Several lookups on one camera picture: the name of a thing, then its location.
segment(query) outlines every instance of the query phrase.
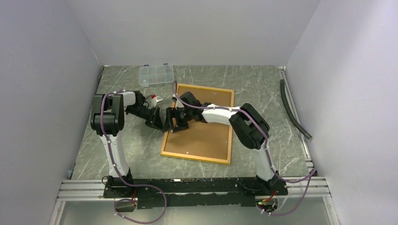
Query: black metal base plate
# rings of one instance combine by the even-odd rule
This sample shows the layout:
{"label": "black metal base plate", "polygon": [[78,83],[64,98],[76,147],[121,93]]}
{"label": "black metal base plate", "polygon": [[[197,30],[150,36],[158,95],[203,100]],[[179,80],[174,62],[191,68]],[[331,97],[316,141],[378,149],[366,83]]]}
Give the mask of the black metal base plate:
{"label": "black metal base plate", "polygon": [[[166,193],[167,206],[229,205],[254,206],[259,195],[287,195],[286,183],[276,180],[271,188],[257,177],[198,179],[134,179],[134,184],[151,184]],[[105,198],[131,198],[132,187],[108,187]],[[137,188],[138,209],[164,206],[163,196],[154,188]]]}

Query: gray marble surface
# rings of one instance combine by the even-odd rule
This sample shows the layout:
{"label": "gray marble surface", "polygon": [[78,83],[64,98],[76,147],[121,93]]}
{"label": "gray marble surface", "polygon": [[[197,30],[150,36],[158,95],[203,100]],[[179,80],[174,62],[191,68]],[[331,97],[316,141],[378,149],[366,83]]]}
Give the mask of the gray marble surface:
{"label": "gray marble surface", "polygon": [[[97,93],[114,90],[140,90],[144,95],[164,97],[160,108],[171,105],[170,84],[141,88],[139,67],[105,67]],[[179,83],[235,90],[235,106],[248,102],[270,125],[270,150],[275,166],[282,176],[307,175],[307,167],[296,128],[289,121],[279,92],[277,67],[266,66],[174,66]],[[123,146],[134,178],[202,178],[254,176],[251,151],[244,147],[235,133],[232,138],[230,165],[161,157],[163,133],[146,127],[144,120],[127,115],[123,129]],[[87,124],[76,160],[72,179],[101,179],[109,171],[100,138]]]}

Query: corkboard with wooden frame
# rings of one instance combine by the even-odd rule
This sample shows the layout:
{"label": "corkboard with wooden frame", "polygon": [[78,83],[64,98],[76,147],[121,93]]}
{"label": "corkboard with wooden frame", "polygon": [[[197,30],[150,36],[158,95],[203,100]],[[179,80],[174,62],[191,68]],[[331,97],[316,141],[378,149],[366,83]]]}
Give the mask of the corkboard with wooden frame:
{"label": "corkboard with wooden frame", "polygon": [[[177,93],[190,91],[201,103],[210,102],[220,106],[233,107],[234,90],[178,84]],[[189,129],[166,132],[163,138],[161,156],[194,159],[199,161],[231,163],[232,127],[219,123],[189,121]]]}

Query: white wall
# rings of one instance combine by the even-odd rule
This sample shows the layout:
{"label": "white wall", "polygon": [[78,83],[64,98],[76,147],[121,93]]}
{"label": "white wall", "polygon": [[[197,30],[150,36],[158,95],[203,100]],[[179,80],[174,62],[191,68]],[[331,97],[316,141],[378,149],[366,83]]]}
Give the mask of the white wall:
{"label": "white wall", "polygon": [[287,65],[342,224],[398,221],[398,1],[322,0]]}
{"label": "white wall", "polygon": [[286,65],[319,0],[68,0],[102,65]]}
{"label": "white wall", "polygon": [[0,59],[0,224],[48,224],[100,67],[63,0],[2,1]]}

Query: clear plastic organizer box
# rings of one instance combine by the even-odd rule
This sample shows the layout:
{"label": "clear plastic organizer box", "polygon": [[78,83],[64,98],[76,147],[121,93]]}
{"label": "clear plastic organizer box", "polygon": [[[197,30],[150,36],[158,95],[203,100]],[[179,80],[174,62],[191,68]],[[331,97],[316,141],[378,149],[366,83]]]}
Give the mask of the clear plastic organizer box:
{"label": "clear plastic organizer box", "polygon": [[172,65],[143,66],[139,68],[139,85],[171,83],[174,81],[174,69]]}

